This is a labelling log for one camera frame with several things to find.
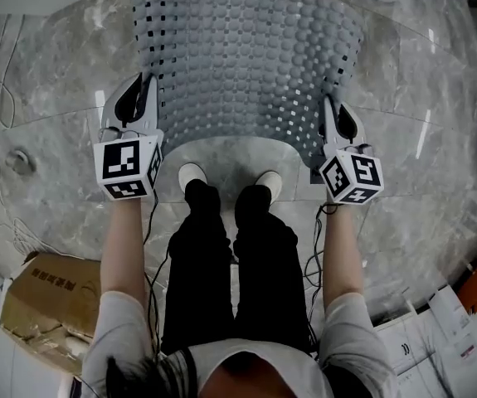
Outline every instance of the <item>gray textured panel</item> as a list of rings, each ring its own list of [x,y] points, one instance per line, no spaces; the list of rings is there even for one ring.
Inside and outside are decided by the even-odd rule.
[[[336,107],[363,21],[337,0],[133,0],[145,78],[158,77],[163,152],[252,135],[293,146],[309,166],[319,101]]]

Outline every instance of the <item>white shoe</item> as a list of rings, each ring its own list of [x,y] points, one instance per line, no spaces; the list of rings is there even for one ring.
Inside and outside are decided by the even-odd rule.
[[[275,171],[268,171],[264,172],[256,183],[259,186],[266,186],[270,189],[271,192],[271,203],[270,205],[276,201],[277,197],[279,197],[280,190],[282,189],[282,177],[278,172]]]
[[[183,193],[187,188],[187,184],[192,180],[201,180],[207,184],[207,176],[198,165],[195,163],[185,163],[179,168],[179,186]]]

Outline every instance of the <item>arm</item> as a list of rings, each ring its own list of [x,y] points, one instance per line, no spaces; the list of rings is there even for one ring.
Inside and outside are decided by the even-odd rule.
[[[144,247],[140,199],[113,202],[100,271],[102,294],[123,292],[144,307]]]
[[[338,206],[327,219],[323,254],[324,308],[350,292],[363,294],[362,257],[356,244],[350,207]]]

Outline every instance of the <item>cardboard box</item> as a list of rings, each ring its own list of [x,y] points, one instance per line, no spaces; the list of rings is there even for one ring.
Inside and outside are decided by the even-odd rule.
[[[0,327],[19,346],[80,376],[100,308],[100,262],[29,255],[5,280],[0,308]]]

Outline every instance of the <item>white cable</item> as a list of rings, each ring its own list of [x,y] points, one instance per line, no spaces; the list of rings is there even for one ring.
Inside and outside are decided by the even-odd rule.
[[[4,38],[4,32],[6,31],[8,18],[9,18],[9,15],[6,15],[6,19],[4,20],[4,25],[2,26],[2,32],[0,35],[0,47],[2,45],[2,39]],[[23,23],[24,23],[24,16],[22,16],[21,18],[21,23],[19,24],[19,28],[17,30],[17,36],[13,43],[12,51],[7,60],[6,68],[4,69],[4,72],[2,73],[2,79],[0,80],[0,99],[2,96],[2,91],[5,91],[7,95],[9,95],[12,102],[12,117],[11,117],[10,123],[5,124],[0,119],[0,124],[2,125],[3,129],[11,129],[13,127],[13,120],[15,119],[15,99],[13,98],[12,92],[5,86],[4,81],[6,79],[7,70],[12,61],[13,54],[15,53],[15,49],[17,48],[17,43],[19,40],[19,36],[21,35]],[[56,253],[58,255],[76,257],[75,255],[71,255],[71,254],[63,254],[59,250],[57,250],[54,246],[48,245],[43,240],[39,239],[22,219],[13,218],[9,210],[6,208],[6,205],[4,204],[4,200],[2,199],[1,187],[0,187],[0,204],[2,208],[4,208],[7,219],[12,223],[11,225],[7,223],[2,223],[0,224],[0,226],[7,227],[8,229],[12,231],[13,233],[12,244],[18,253],[27,256],[34,250],[46,250],[49,252]]]

